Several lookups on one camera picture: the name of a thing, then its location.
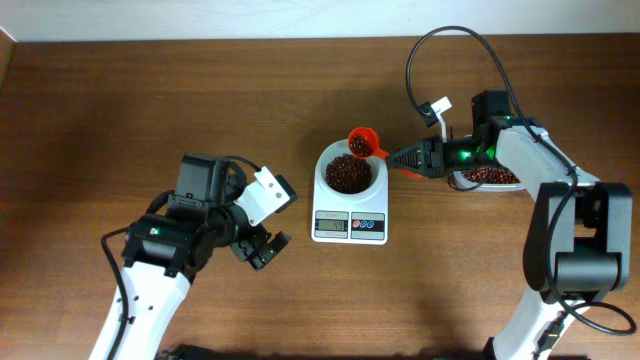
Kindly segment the orange measuring scoop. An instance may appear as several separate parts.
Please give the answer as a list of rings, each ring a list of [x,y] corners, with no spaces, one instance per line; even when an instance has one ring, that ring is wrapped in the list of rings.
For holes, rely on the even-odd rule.
[[[390,153],[383,150],[380,145],[380,137],[378,133],[368,127],[358,127],[351,131],[348,136],[348,147],[355,163],[351,165],[357,180],[365,178],[366,171],[360,161],[366,161],[369,158],[379,158],[386,162]]]

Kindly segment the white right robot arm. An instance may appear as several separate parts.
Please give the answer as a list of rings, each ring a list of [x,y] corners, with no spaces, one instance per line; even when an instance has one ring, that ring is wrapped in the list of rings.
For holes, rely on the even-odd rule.
[[[527,287],[506,327],[490,338],[486,359],[546,359],[578,321],[615,336],[632,335],[634,319],[613,329],[584,316],[607,308],[605,296],[630,275],[632,194],[583,171],[522,114],[513,93],[484,91],[472,99],[473,133],[460,139],[425,138],[391,154],[389,166],[427,178],[475,166],[506,168],[533,198],[524,250]]]

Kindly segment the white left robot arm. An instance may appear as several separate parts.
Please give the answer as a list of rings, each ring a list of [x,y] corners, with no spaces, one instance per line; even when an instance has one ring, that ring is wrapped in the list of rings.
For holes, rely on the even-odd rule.
[[[183,156],[174,189],[158,195],[144,214],[119,229],[123,262],[101,247],[116,281],[93,359],[152,359],[180,304],[215,249],[228,248],[254,270],[263,269],[289,243],[263,221],[297,198],[281,175],[255,166],[249,181],[240,156]]]

